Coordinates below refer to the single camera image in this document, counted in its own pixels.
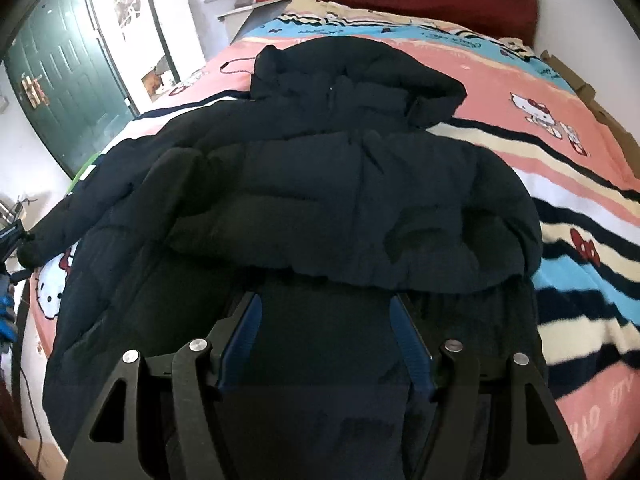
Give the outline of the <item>brown cardboard beside bed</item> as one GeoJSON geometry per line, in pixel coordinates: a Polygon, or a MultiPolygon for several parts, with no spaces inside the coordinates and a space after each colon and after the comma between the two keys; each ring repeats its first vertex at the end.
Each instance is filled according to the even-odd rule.
{"type": "Polygon", "coordinates": [[[627,131],[602,105],[596,100],[596,90],[591,84],[584,81],[574,70],[571,70],[555,55],[547,50],[541,53],[540,58],[553,68],[577,94],[586,107],[596,118],[597,122],[608,127],[615,141],[623,152],[624,159],[631,168],[636,178],[640,177],[640,148],[636,139],[627,131]]]}

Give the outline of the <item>green door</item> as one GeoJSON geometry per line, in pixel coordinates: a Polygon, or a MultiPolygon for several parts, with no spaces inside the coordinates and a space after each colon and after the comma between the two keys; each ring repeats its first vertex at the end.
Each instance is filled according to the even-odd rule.
{"type": "Polygon", "coordinates": [[[134,119],[87,0],[39,0],[4,64],[32,128],[71,177],[134,119]]]}

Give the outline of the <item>striped Hello Kitty blanket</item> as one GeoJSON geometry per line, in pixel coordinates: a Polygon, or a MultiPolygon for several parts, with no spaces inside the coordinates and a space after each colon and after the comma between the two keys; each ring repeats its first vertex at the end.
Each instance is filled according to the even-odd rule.
{"type": "Polygon", "coordinates": [[[322,0],[284,12],[212,58],[124,130],[152,136],[172,118],[250,83],[263,47],[357,36],[458,78],[468,98],[438,133],[499,155],[533,197],[544,256],[534,277],[542,352],[590,479],[630,477],[639,457],[639,181],[578,78],[518,38],[322,0]]]}

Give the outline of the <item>dark navy puffer jacket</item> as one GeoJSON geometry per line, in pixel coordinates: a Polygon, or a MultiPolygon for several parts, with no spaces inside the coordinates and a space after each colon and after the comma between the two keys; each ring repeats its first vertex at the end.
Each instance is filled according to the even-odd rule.
{"type": "Polygon", "coordinates": [[[540,353],[534,202],[492,151],[431,132],[465,97],[387,44],[320,38],[109,150],[18,252],[74,253],[43,387],[61,450],[124,352],[175,352],[256,292],[254,344],[212,396],[226,474],[409,478],[434,408],[393,297],[436,341],[540,353]]]}

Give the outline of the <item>white bedside shelf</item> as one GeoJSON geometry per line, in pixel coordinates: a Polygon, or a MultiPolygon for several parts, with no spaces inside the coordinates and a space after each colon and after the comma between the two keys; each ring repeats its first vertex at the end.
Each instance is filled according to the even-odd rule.
{"type": "Polygon", "coordinates": [[[224,25],[230,44],[243,38],[253,29],[270,22],[281,15],[291,0],[268,0],[252,3],[250,6],[235,8],[217,16],[224,25]]]}

